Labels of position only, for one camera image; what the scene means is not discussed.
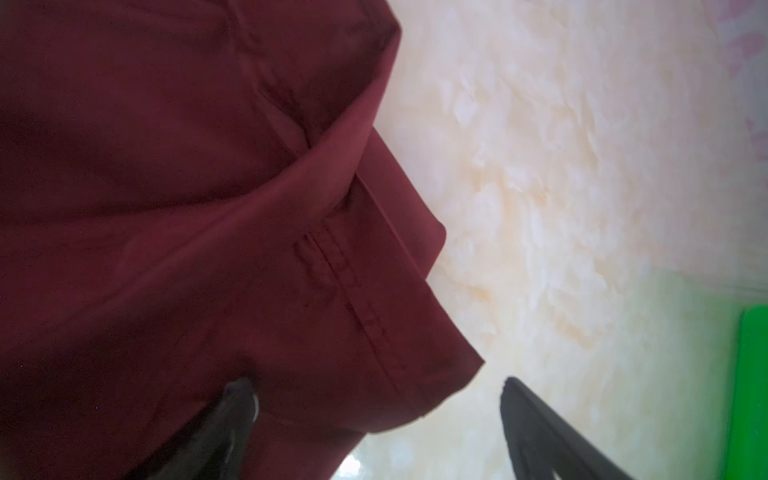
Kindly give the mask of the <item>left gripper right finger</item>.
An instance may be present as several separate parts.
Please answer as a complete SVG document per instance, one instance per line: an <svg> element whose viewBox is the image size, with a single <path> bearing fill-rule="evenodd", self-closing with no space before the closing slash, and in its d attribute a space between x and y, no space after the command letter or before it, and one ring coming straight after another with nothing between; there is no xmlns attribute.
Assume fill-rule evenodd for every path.
<svg viewBox="0 0 768 480"><path fill-rule="evenodd" d="M500 415L518 479L630 480L516 377L505 381Z"/></svg>

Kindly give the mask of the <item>maroon long sleeve shirt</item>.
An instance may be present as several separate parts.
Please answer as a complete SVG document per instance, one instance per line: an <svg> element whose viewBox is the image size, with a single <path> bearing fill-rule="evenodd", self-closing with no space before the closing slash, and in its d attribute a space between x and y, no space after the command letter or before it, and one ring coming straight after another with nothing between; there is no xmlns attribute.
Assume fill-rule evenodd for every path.
<svg viewBox="0 0 768 480"><path fill-rule="evenodd" d="M141 479L230 386L246 479L326 479L483 361L374 120L384 1L1 5L1 442Z"/></svg>

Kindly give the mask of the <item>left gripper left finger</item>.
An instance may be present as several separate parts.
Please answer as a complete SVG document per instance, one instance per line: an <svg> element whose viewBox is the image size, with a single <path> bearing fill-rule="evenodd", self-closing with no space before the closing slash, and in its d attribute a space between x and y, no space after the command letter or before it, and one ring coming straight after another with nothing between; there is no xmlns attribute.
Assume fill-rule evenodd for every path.
<svg viewBox="0 0 768 480"><path fill-rule="evenodd" d="M232 480L241 476L259 413L252 382L228 383L221 396L126 475L145 480Z"/></svg>

